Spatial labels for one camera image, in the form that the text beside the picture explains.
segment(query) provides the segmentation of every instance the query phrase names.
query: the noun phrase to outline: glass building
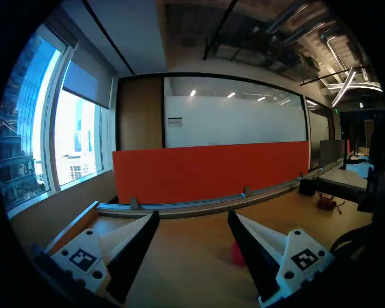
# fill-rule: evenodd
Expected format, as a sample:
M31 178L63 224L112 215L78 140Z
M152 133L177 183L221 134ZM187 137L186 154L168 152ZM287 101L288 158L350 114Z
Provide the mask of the glass building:
M33 124L43 78L56 49L35 34L19 56L7 83L0 109L0 190L10 210L46 191L37 182L33 157Z

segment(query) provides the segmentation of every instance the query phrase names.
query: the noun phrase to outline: desk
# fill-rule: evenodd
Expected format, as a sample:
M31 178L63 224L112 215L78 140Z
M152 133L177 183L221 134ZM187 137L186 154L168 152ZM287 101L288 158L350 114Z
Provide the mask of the desk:
M342 163L338 166L332 168L330 171L319 176L321 179L330 180L342 184L347 184L351 186L356 186L365 189L367 188L367 180L360 177L357 172L354 172L350 167L357 169L359 165L347 166L347 170L339 169L342 166Z
M326 248L371 221L372 215L357 212L355 203L347 201L340 215L318 209L318 199L292 191L237 212L283 234L300 227ZM162 219L125 306L258 308L247 268L231 262L234 238L227 215ZM95 216L88 227L102 235L131 221Z

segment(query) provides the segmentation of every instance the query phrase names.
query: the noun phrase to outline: orange partition panel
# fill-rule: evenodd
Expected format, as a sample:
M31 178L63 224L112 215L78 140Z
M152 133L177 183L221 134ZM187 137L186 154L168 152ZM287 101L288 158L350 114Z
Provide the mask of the orange partition panel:
M280 184L308 172L308 141L113 152L120 203L200 201Z

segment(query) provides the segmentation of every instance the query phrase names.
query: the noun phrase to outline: window sill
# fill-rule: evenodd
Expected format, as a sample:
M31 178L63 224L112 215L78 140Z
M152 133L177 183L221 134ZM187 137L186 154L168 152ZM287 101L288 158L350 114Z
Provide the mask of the window sill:
M79 178L77 180L74 180L74 181L71 181L67 184L64 184L61 186L61 190L60 191L47 191L41 195L38 195L34 198L31 198L30 200L27 200L26 202L23 202L22 204L20 204L19 206L16 206L15 208L11 209L10 211L7 212L7 217L9 219L12 219L14 218L15 216L17 216L18 214L20 214L22 211L28 209L29 207L55 195L55 194L58 194L62 191L65 191L73 186L76 186L82 182L85 182L87 180L90 180L92 178L95 178L96 176L99 176L99 175L102 175L108 171L111 171L111 169L103 169L103 170L100 170L100 171L97 171L97 172L94 172L93 174L90 174L90 175L87 175L85 177L82 177L82 178Z
M85 177L81 177L81 178L76 179L74 181L71 181L71 182L68 182L66 184L63 184L63 185L60 186L60 189L61 189L61 191L65 191L65 190L67 190L67 189L69 189L69 188L71 188L71 187L73 187L73 186L75 186L77 184L80 184L80 183L83 183L83 182L85 182L87 180L95 178L96 176L102 175L103 173L106 173L106 172L108 172L110 170L111 169L102 169L100 171L96 171L96 172L94 172L94 173L92 173L90 175L87 175Z
M36 203L39 203L40 201L43 201L44 199L47 199L50 196L53 196L54 194L55 194L55 192L53 192L53 191L46 191L45 193L43 193L41 195L38 195L34 198L31 198L30 200L27 200L27 201L23 202L22 204L16 206L15 208L9 210L7 212L7 217L9 219L12 219L13 217L17 216L18 214L20 214L25 209L31 207L32 205L35 205Z

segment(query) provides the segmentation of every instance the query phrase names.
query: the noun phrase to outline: exposed ceiling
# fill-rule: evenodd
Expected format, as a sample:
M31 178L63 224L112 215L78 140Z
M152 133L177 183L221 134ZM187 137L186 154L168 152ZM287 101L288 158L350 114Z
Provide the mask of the exposed ceiling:
M136 74L167 70L155 0L88 2ZM65 0L62 7L120 77L131 75L81 0Z
M166 0L169 37L181 37L184 46L211 41L230 0ZM226 19L209 56L260 66L297 82L308 81L351 67L353 82L377 82L371 63L355 37L321 1L240 0ZM348 72L323 79L326 84L344 83ZM332 101L337 92L323 91ZM382 102L372 89L347 91L348 99Z
M165 41L177 39L184 47L197 46L198 40L210 42L230 3L89 0L135 74L167 71ZM119 76L130 75L82 2L65 0L62 6ZM355 37L321 1L240 0L216 36L209 56L260 66L300 83L352 66L367 67L356 69L354 82L378 81ZM317 83L323 88L322 94L332 101L338 90L326 90L326 84L344 83L347 76L343 72ZM366 99L373 104L381 102L382 93L348 90L339 103Z

